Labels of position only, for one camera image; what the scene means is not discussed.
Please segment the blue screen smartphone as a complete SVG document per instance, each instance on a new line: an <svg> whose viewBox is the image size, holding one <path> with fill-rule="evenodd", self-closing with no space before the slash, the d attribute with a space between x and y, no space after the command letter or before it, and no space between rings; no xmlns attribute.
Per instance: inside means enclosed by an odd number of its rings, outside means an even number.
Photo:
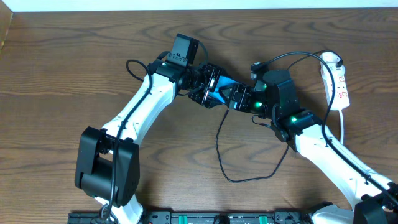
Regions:
<svg viewBox="0 0 398 224"><path fill-rule="evenodd" d="M220 76L218 78L217 81L211 79L211 84L213 86L211 87L211 89L207 93L206 99L210 100L210 101L215 101L217 103L224 104L220 94L218 93L218 89L219 88L223 88L223 87L227 87L227 86L240 85L241 83L236 81L236 80L234 80L234 79L232 79L232 78L230 78L230 77L226 77L226 76L222 75L222 76Z"/></svg>

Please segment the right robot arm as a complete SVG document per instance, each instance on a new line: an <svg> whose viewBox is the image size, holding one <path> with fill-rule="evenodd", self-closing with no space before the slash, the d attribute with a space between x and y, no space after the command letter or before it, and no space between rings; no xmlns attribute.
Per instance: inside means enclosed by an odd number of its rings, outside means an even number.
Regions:
<svg viewBox="0 0 398 224"><path fill-rule="evenodd" d="M307 213L310 223L397 223L397 184L377 173L337 140L322 120L301 108L287 70L256 75L254 86L228 77L213 82L223 103L271 120L281 142L314 163L351 205L324 203Z"/></svg>

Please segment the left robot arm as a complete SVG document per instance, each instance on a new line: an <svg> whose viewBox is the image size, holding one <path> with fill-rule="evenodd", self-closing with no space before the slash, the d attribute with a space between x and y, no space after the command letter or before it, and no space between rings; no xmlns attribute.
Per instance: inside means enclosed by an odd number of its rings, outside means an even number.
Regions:
<svg viewBox="0 0 398 224"><path fill-rule="evenodd" d="M139 146L160 112L180 95L206 95L214 84L207 61L194 65L204 44L177 34L170 51L143 65L142 85L101 129L87 127L79 140L75 186L102 204L91 223L138 223L143 213L135 192L140 179Z"/></svg>

